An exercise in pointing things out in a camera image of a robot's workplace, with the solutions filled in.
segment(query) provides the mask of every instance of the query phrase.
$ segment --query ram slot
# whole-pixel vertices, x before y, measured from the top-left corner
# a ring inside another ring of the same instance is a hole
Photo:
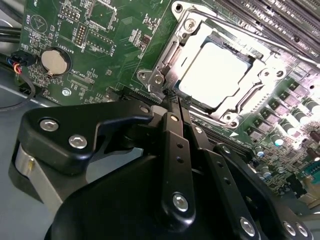
[[[250,9],[248,9],[248,8],[245,8],[246,7],[245,2],[238,1],[238,0],[228,0],[228,3],[236,6],[238,12],[246,13],[251,18],[257,19],[256,13],[250,11]],[[292,48],[295,48],[300,53],[303,53],[304,55],[309,56],[311,59],[313,59],[317,62],[319,61],[319,59],[320,59],[319,54],[315,50],[313,50],[312,47],[307,46],[307,43],[302,43],[301,41],[297,43],[293,40],[293,36],[289,35],[285,29],[281,29],[279,27],[272,26],[268,23],[263,24],[263,23],[261,23],[262,19],[257,19],[257,20],[260,22],[260,25],[264,27],[264,30],[269,30],[270,32],[273,32],[274,34],[276,34],[276,36],[278,38],[281,38],[282,40],[284,40],[287,45],[290,45]]]

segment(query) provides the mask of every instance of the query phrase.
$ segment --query cable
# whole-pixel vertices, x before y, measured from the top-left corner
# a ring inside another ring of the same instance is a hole
[[[7,3],[3,2],[3,0],[0,0],[0,10],[16,22],[22,24],[22,15],[15,11]]]
[[[11,106],[5,106],[5,107],[0,107],[0,113],[1,112],[6,112],[6,111],[11,111],[17,108],[20,108],[24,105],[26,105],[28,102],[30,102],[30,100],[36,95],[36,88],[33,85],[31,79],[29,77],[27,77],[26,75],[24,75],[23,73],[19,74],[20,78],[22,78],[22,80],[24,80],[28,86],[30,87],[30,94],[29,96],[23,100],[22,102],[19,102],[17,104],[11,105]]]
[[[20,36],[19,35],[1,35],[0,34],[0,42],[18,44],[20,42]]]
[[[218,18],[218,17],[216,17],[216,16],[213,16],[213,15],[211,15],[211,14],[209,14],[209,13],[200,11],[200,10],[198,10],[198,9],[194,9],[194,8],[193,8],[193,9],[190,9],[189,11],[190,11],[191,13],[199,14],[199,15],[205,17],[205,18],[211,19],[211,20],[213,20],[213,21],[215,21],[215,22],[218,22],[218,23],[220,23],[220,24],[223,24],[223,25],[225,25],[225,26],[228,26],[228,27],[230,27],[230,28],[232,28],[232,29],[238,30],[239,32],[242,32],[242,33],[244,33],[244,34],[249,35],[250,37],[253,37],[253,38],[255,38],[255,39],[259,39],[259,40],[261,40],[261,41],[263,41],[263,42],[265,42],[265,43],[267,43],[267,44],[270,44],[270,45],[272,45],[272,46],[274,46],[274,47],[277,47],[277,48],[279,48],[279,49],[281,49],[281,50],[283,50],[283,51],[285,51],[285,52],[287,52],[287,53],[290,53],[292,56],[296,57],[297,59],[299,59],[299,60],[301,60],[301,61],[303,61],[303,62],[307,62],[307,63],[309,63],[309,64],[313,64],[313,65],[315,65],[317,68],[320,68],[320,63],[318,63],[318,62],[316,62],[316,61],[314,61],[314,60],[312,60],[312,59],[310,59],[310,58],[308,58],[308,57],[305,57],[305,56],[301,55],[300,53],[298,53],[298,52],[296,52],[296,51],[288,48],[287,46],[284,46],[284,45],[282,45],[282,44],[280,44],[280,43],[277,43],[277,42],[275,42],[275,41],[272,41],[272,40],[270,40],[270,39],[268,39],[268,38],[265,38],[265,37],[263,37],[263,36],[260,36],[260,35],[258,35],[258,34],[255,34],[255,33],[251,32],[251,31],[248,31],[248,30],[246,30],[246,29],[243,29],[242,27],[239,27],[239,26],[237,26],[237,25],[235,25],[235,24],[232,24],[232,23],[230,23],[230,22],[227,22],[227,21],[225,21],[225,20],[222,20],[222,19],[220,19],[220,18]]]
[[[0,34],[20,35],[21,28],[10,27],[10,26],[0,26]]]
[[[13,70],[16,74],[21,74],[21,68],[19,63],[14,63],[13,64]]]

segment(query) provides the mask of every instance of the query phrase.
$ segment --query screw hole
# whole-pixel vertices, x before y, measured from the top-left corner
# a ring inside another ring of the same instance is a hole
[[[218,166],[219,166],[220,168],[223,168],[223,167],[224,167],[224,165],[223,165],[221,162],[219,162],[219,161],[217,161],[216,164],[218,164]]]
[[[182,12],[182,5],[181,4],[177,4],[175,6],[175,12],[178,14]]]
[[[231,185],[231,182],[228,178],[224,177],[223,180],[225,181],[226,184]]]
[[[177,156],[176,157],[176,160],[178,161],[178,163],[180,163],[180,164],[183,164],[185,161],[181,158],[181,157],[179,157],[179,156]]]
[[[285,74],[284,71],[277,71],[277,72],[276,72],[276,76],[277,76],[278,78],[281,78],[284,74]]]

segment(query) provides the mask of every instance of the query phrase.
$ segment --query expansion slot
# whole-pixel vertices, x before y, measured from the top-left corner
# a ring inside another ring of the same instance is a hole
[[[271,8],[271,11],[268,9],[268,6],[261,3],[257,0],[249,0],[248,2],[251,2],[252,5],[254,5],[255,8],[258,8],[260,11],[265,12],[266,16],[268,18],[272,18],[272,22],[277,22],[279,25],[282,25],[282,27],[285,27],[286,30],[290,30],[292,35],[295,35],[299,37],[303,42],[310,42],[310,45],[313,47],[313,50],[318,50],[319,46],[319,36],[314,34],[315,32],[318,33],[319,30],[315,27],[310,26],[306,23],[306,27],[301,25],[301,19],[298,21],[294,17],[291,17],[291,14],[288,10],[287,11],[281,11],[278,9],[278,7],[274,6],[274,8]]]
[[[320,3],[317,0],[292,0],[295,4],[305,8],[318,21],[320,21]]]
[[[257,12],[254,12],[253,8],[255,7],[254,5],[252,5],[252,9],[248,9],[246,8],[246,4],[244,4],[243,1],[238,1],[238,0],[229,0],[228,1],[230,4],[236,6],[238,8],[238,11],[242,11],[244,13],[246,13],[247,15],[249,15],[251,18],[257,19],[258,15]],[[262,23],[262,19],[257,19],[260,22],[260,25],[263,26],[266,29],[268,29],[269,31],[272,31],[273,33],[277,34],[278,38],[282,38],[283,40],[286,41],[286,43],[290,46],[292,46],[293,48],[299,50],[301,53],[309,56],[310,58],[318,61],[319,60],[319,55],[316,56],[315,53],[317,53],[316,49],[312,49],[313,47],[308,46],[310,43],[306,42],[303,43],[303,45],[300,45],[299,42],[295,42],[293,41],[294,36],[288,34],[289,29],[286,29],[285,27],[280,27],[277,25],[270,25],[270,24],[263,24]]]
[[[270,6],[273,10],[277,10],[278,12],[282,12],[283,14],[287,15],[288,19],[293,18],[291,16],[294,15],[294,18],[299,19],[301,22],[296,25],[298,27],[299,25],[305,25],[304,22],[307,25],[310,25],[312,28],[309,30],[314,33],[320,33],[319,25],[320,22],[316,20],[313,16],[308,14],[303,8],[301,8],[299,5],[296,5],[292,0],[287,1],[274,1],[274,0],[261,0],[262,2],[266,3],[268,6]]]

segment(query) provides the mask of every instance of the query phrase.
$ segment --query silver screw head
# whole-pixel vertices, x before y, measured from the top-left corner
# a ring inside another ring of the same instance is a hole
[[[253,237],[256,234],[254,226],[245,218],[240,218],[240,224],[242,229],[250,236]]]
[[[175,122],[178,122],[178,121],[179,121],[179,119],[178,119],[175,115],[171,115],[171,119],[172,119],[173,121],[175,121]]]
[[[181,212],[186,212],[189,208],[187,199],[179,193],[173,195],[173,205]]]
[[[75,149],[84,149],[88,143],[84,136],[76,134],[69,137],[69,144]]]
[[[40,128],[47,132],[54,132],[59,128],[59,124],[52,119],[44,119],[40,122]]]
[[[285,230],[287,230],[287,232],[290,233],[292,236],[296,235],[296,231],[288,222],[283,221],[283,226],[284,226]]]
[[[194,19],[192,19],[192,18],[188,18],[184,22],[184,29],[188,33],[192,33],[196,29],[196,21]]]
[[[62,95],[63,96],[69,97],[71,95],[71,93],[72,93],[71,90],[69,88],[67,88],[67,87],[64,87],[62,89]]]
[[[146,108],[145,106],[140,106],[140,110],[146,114],[149,112],[149,109]]]
[[[222,146],[222,149],[223,149],[227,154],[229,154],[229,153],[230,153],[229,148],[227,148],[226,146]]]
[[[308,232],[306,231],[306,229],[305,229],[303,226],[301,226],[300,223],[297,222],[297,223],[296,223],[296,227],[298,228],[299,232],[300,232],[303,236],[308,237]]]
[[[202,129],[200,127],[196,126],[195,130],[198,132],[198,134],[202,134]]]

